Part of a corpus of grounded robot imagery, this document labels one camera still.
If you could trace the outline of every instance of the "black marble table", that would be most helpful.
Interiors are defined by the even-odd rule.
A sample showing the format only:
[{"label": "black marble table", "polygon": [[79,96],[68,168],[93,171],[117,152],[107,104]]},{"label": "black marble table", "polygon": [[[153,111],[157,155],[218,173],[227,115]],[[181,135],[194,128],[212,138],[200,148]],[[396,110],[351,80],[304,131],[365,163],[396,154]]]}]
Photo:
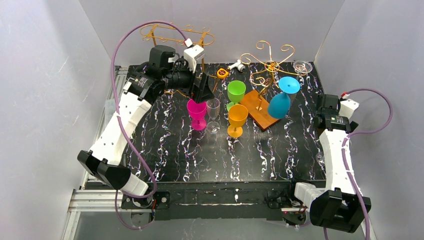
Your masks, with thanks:
[{"label": "black marble table", "polygon": [[[219,68],[227,65],[206,64],[205,72],[216,75]],[[283,63],[281,67],[294,73],[290,62]],[[248,117],[241,137],[234,139],[228,136],[227,85],[230,81],[240,80],[246,83],[246,93],[252,89],[260,91],[263,87],[251,84],[249,77],[251,72],[263,69],[263,65],[256,63],[252,63],[243,73],[233,69],[227,79],[218,84],[215,97],[221,102],[221,110],[216,121],[220,123],[221,130],[217,135],[207,133],[206,129],[196,131],[191,128],[186,107],[188,98],[175,93],[164,94],[157,99],[132,137],[158,182],[325,179],[325,168],[315,160],[318,151],[322,150],[312,128],[315,100],[323,92],[315,69],[300,81],[300,92],[284,119],[262,131]],[[267,78],[266,73],[260,76]],[[284,76],[287,74],[280,72],[277,79]],[[214,80],[213,77],[209,78],[211,89]],[[273,86],[265,98],[269,102],[280,92]],[[131,154],[131,171],[150,182],[149,175],[129,147],[124,154]]]}]

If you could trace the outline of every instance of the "brown wooden board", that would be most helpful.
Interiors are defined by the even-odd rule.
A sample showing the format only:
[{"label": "brown wooden board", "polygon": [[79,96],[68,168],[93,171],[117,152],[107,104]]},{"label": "brown wooden board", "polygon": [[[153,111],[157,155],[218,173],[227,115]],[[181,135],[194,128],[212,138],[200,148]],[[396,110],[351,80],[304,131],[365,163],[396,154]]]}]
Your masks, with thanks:
[{"label": "brown wooden board", "polygon": [[252,90],[248,94],[244,95],[240,104],[245,106],[249,111],[249,116],[256,122],[256,124],[265,131],[267,128],[274,125],[279,119],[273,118],[268,114],[268,106],[270,105],[265,98],[260,96],[262,99],[262,109],[259,111],[256,107],[259,105],[258,91]]}]

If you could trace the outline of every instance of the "table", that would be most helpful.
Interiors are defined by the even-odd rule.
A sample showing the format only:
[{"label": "table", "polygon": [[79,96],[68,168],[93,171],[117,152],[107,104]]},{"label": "table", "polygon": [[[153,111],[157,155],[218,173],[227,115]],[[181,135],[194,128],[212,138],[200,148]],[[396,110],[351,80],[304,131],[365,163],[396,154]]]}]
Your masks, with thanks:
[{"label": "table", "polygon": [[[205,72],[216,75],[219,68],[227,65],[206,64]],[[281,66],[285,71],[295,72],[290,62]],[[217,135],[190,127],[191,119],[186,107],[188,98],[174,93],[164,94],[156,100],[135,129],[133,142],[158,182],[325,179],[324,166],[315,160],[318,151],[322,150],[312,128],[315,100],[318,94],[323,93],[315,67],[308,77],[300,81],[300,92],[284,119],[262,131],[248,117],[241,137],[234,139],[228,136],[227,85],[230,81],[240,80],[246,83],[246,93],[256,88],[259,92],[262,86],[251,84],[249,77],[251,72],[263,69],[263,65],[257,63],[249,65],[243,73],[233,69],[225,81],[218,84],[215,97],[221,102],[221,110],[216,121],[220,123],[221,130]],[[267,78],[266,73],[260,76]],[[278,73],[277,79],[284,76],[288,74]],[[209,82],[213,89],[215,78],[210,77]],[[280,92],[273,86],[265,98],[269,102]],[[145,182],[150,182],[150,177],[129,147],[124,154],[131,154],[131,171]]]}]

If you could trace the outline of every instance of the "purple hose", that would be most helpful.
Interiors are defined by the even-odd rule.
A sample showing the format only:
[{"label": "purple hose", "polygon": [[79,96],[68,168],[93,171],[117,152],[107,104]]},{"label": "purple hose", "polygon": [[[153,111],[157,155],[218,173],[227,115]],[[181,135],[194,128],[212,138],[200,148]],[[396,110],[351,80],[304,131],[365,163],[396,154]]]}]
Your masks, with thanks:
[{"label": "purple hose", "polygon": [[[115,109],[116,109],[116,113],[118,114],[117,119],[118,119],[118,124],[119,124],[119,128],[122,132],[123,137],[125,138],[126,142],[128,143],[128,146],[132,149],[132,151],[135,153],[135,155],[137,156],[137,158],[140,160],[140,162],[143,164],[144,169],[147,171],[147,173],[149,174],[151,181],[153,182],[153,190],[151,191],[151,193],[147,194],[147,195],[142,195],[142,196],[138,196],[138,195],[133,195],[127,192],[123,192],[125,195],[130,196],[132,198],[138,198],[138,199],[145,199],[148,197],[153,196],[153,194],[155,194],[155,192],[158,190],[158,184],[156,183],[156,178],[153,175],[152,170],[150,170],[149,166],[147,165],[146,161],[143,159],[143,157],[141,156],[141,154],[139,153],[139,151],[137,151],[136,147],[133,145],[133,143],[131,142],[130,138],[127,136],[127,133],[125,132],[124,126],[122,125],[122,121],[121,121],[121,117],[119,116],[119,101],[118,101],[118,92],[117,92],[117,87],[116,87],[116,80],[115,80],[115,58],[117,57],[117,52],[118,49],[120,48],[121,44],[124,42],[124,40],[131,34],[133,33],[135,30],[144,27],[146,25],[149,24],[165,24],[168,26],[173,27],[174,29],[176,29],[184,38],[184,40],[187,40],[186,35],[183,33],[183,31],[181,31],[177,26],[175,26],[172,23],[166,22],[166,21],[159,21],[159,20],[155,20],[155,21],[148,21],[145,22],[139,26],[136,26],[135,28],[133,28],[132,30],[130,30],[129,32],[127,32],[118,42],[118,45],[115,48],[115,51],[112,54],[112,58],[110,61],[110,80],[112,81],[112,91],[113,91],[113,98],[115,100]],[[118,212],[118,205],[117,205],[117,199],[118,199],[118,191],[116,191],[116,196],[115,196],[115,212],[118,215],[119,221],[127,228],[129,229],[134,229],[134,230],[138,230],[138,229],[142,229],[147,227],[150,223],[148,223],[147,225],[143,226],[143,227],[132,227],[127,225],[124,220],[121,218],[121,216],[119,215]]]},{"label": "purple hose", "polygon": [[[360,206],[361,206],[362,212],[363,212],[363,217],[365,219],[365,240],[370,240],[370,220],[369,220],[368,212],[367,212],[367,209],[365,208],[364,199],[362,198],[362,195],[361,195],[361,193],[359,191],[358,185],[356,184],[356,182],[354,180],[354,176],[352,175],[351,172],[349,172],[350,169],[349,169],[349,165],[348,165],[348,160],[346,159],[346,152],[345,152],[344,147],[345,147],[346,143],[348,142],[348,140],[352,136],[355,136],[355,135],[358,135],[358,134],[375,134],[375,133],[383,130],[385,127],[387,127],[387,125],[389,125],[389,123],[392,121],[392,117],[393,117],[393,106],[392,106],[392,103],[390,103],[389,99],[384,94],[382,94],[381,92],[379,92],[377,90],[374,90],[374,89],[370,89],[370,88],[358,88],[358,89],[354,89],[354,90],[348,91],[347,94],[351,94],[351,93],[359,92],[359,91],[369,91],[369,92],[373,92],[373,93],[376,93],[376,94],[380,95],[386,101],[386,103],[388,105],[388,109],[389,109],[388,119],[387,119],[387,121],[385,122],[385,124],[383,126],[381,126],[380,128],[378,128],[376,130],[372,130],[372,131],[356,131],[356,132],[349,133],[347,135],[347,137],[343,140],[343,143],[341,145],[341,147],[342,147],[342,149],[341,149],[341,156],[343,157],[344,167],[348,171],[347,172],[347,175],[349,176],[350,183],[352,184],[353,188],[355,189],[355,193],[358,196],[359,203],[360,203]],[[325,239],[328,240],[327,229],[326,228],[324,228],[324,236],[325,236]]]}]

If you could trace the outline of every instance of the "purple cable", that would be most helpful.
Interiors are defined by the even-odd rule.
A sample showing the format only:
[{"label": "purple cable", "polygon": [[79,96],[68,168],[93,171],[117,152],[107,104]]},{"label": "purple cable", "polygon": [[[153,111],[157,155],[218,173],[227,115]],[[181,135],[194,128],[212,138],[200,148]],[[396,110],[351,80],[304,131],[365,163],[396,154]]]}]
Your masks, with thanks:
[{"label": "purple cable", "polygon": [[[115,100],[115,109],[116,109],[116,113],[118,114],[117,119],[118,119],[118,124],[119,124],[119,128],[123,134],[123,137],[125,138],[126,142],[128,143],[128,146],[132,149],[132,151],[135,153],[135,155],[137,156],[137,158],[140,160],[140,162],[143,164],[144,169],[147,171],[147,173],[150,175],[151,181],[153,182],[153,190],[151,191],[151,193],[147,194],[147,195],[142,195],[142,196],[138,196],[138,195],[133,195],[127,192],[123,192],[125,195],[130,196],[132,198],[138,198],[138,199],[145,199],[148,197],[153,196],[153,194],[155,194],[155,192],[158,190],[158,184],[156,183],[156,178],[153,175],[152,170],[150,170],[149,166],[147,165],[146,161],[143,159],[143,157],[141,156],[141,154],[139,153],[139,151],[137,151],[136,147],[133,145],[133,143],[131,142],[130,138],[127,136],[127,133],[125,132],[124,126],[122,125],[122,121],[121,121],[121,117],[119,116],[120,111],[119,111],[119,101],[118,101],[118,92],[117,92],[117,87],[116,87],[116,80],[115,80],[115,58],[117,57],[117,52],[118,49],[120,48],[121,44],[124,42],[124,40],[130,35],[132,34],[135,30],[144,27],[146,25],[149,24],[165,24],[168,26],[173,27],[174,29],[176,29],[184,38],[184,40],[187,40],[186,35],[183,33],[183,31],[181,31],[177,26],[175,26],[172,23],[166,22],[166,21],[159,21],[159,20],[155,20],[155,21],[148,21],[145,22],[139,26],[136,26],[135,28],[133,28],[132,30],[130,30],[129,32],[127,32],[118,42],[118,45],[115,48],[115,51],[112,54],[112,58],[110,61],[110,80],[112,81],[112,91],[113,91],[113,98]],[[116,195],[115,195],[115,212],[119,218],[119,221],[127,228],[129,229],[133,229],[133,230],[138,230],[138,229],[142,229],[147,227],[150,223],[148,223],[147,225],[143,226],[143,227],[132,227],[127,225],[124,220],[121,218],[121,215],[118,212],[118,205],[117,205],[117,200],[118,200],[118,191],[116,191]]]},{"label": "purple cable", "polygon": [[[359,92],[359,91],[369,91],[369,92],[373,92],[373,93],[380,95],[386,101],[386,103],[388,105],[388,110],[389,110],[388,119],[383,126],[381,126],[380,128],[378,128],[376,130],[372,130],[372,131],[356,131],[356,132],[349,133],[347,135],[347,137],[343,140],[343,143],[341,145],[341,147],[342,147],[341,156],[343,158],[344,167],[346,168],[346,171],[348,171],[347,175],[349,176],[350,183],[352,184],[353,188],[355,189],[355,193],[358,196],[359,203],[360,203],[360,206],[361,206],[362,212],[363,212],[363,217],[365,219],[365,240],[370,240],[370,219],[369,219],[369,216],[368,216],[367,209],[365,207],[364,199],[362,198],[362,195],[359,191],[358,185],[356,184],[356,182],[354,180],[354,176],[352,175],[351,172],[349,172],[350,169],[349,169],[349,165],[348,165],[348,160],[346,159],[346,152],[345,152],[344,147],[345,147],[346,143],[348,142],[348,140],[352,136],[355,136],[355,135],[358,135],[358,134],[375,134],[375,133],[383,130],[385,127],[387,127],[387,125],[389,125],[389,123],[392,121],[392,118],[393,118],[393,106],[392,106],[392,103],[389,101],[389,99],[384,94],[382,94],[381,92],[374,90],[374,89],[358,88],[358,89],[348,91],[347,94],[351,94],[351,93]],[[324,227],[324,236],[325,236],[325,239],[328,240],[327,229],[325,227]]]}]

